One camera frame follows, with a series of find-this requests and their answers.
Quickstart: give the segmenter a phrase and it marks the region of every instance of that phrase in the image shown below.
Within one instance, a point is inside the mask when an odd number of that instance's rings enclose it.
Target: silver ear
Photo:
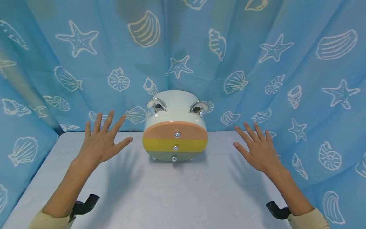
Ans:
[[[147,109],[151,112],[151,114],[156,114],[159,111],[167,111],[167,104],[159,98],[152,98],[147,102]]]
[[[208,111],[208,105],[204,101],[196,101],[189,107],[190,113],[196,113],[199,116],[204,115]]]

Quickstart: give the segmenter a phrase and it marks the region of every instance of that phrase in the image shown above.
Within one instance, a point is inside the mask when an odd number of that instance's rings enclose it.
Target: hand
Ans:
[[[246,122],[244,122],[244,127],[251,138],[240,130],[239,127],[236,126],[235,129],[248,145],[249,152],[237,142],[234,142],[233,145],[244,156],[247,162],[258,171],[264,172],[267,176],[283,170],[284,167],[278,158],[268,130],[265,131],[266,136],[264,136],[257,123],[254,123],[257,134],[255,134]]]
[[[122,126],[126,116],[122,115],[112,129],[108,129],[112,123],[114,111],[111,110],[107,119],[104,122],[102,129],[100,124],[102,121],[102,113],[98,113],[97,119],[94,123],[93,134],[90,132],[90,122],[85,125],[85,138],[81,146],[80,152],[75,160],[95,166],[95,168],[102,162],[105,162],[116,154],[118,154],[125,146],[132,142],[133,138],[128,137],[118,144],[114,144],[114,139],[119,128]]]

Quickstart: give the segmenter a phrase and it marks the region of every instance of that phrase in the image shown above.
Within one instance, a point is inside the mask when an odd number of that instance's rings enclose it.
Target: beige sleeve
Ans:
[[[54,218],[41,211],[33,218],[28,229],[70,229],[74,220],[69,223],[70,216]]]
[[[317,208],[300,216],[290,214],[287,219],[292,229],[330,229],[327,220]]]

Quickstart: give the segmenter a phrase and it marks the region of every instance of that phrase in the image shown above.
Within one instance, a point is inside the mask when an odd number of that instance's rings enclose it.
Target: left hand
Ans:
[[[128,137],[120,143],[114,144],[116,134],[119,128],[122,126],[126,116],[122,115],[122,117],[120,117],[120,119],[108,132],[108,129],[112,123],[113,115],[114,111],[111,110],[103,124],[102,129],[100,129],[102,113],[98,113],[94,123],[93,134],[90,132],[90,122],[86,123],[84,143],[81,146],[76,160],[97,167],[100,163],[105,162],[117,155],[125,146],[132,142],[133,138]]]

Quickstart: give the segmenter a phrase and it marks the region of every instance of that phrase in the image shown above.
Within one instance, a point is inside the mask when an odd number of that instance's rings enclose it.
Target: white table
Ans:
[[[95,208],[77,216],[73,229],[262,229],[290,228],[265,204],[285,206],[271,181],[253,169],[232,146],[236,132],[209,132],[205,152],[191,161],[153,160],[141,132],[120,154],[90,176],[79,199],[100,196]],[[14,208],[3,229],[23,229],[41,209],[77,155],[84,133],[65,133]]]

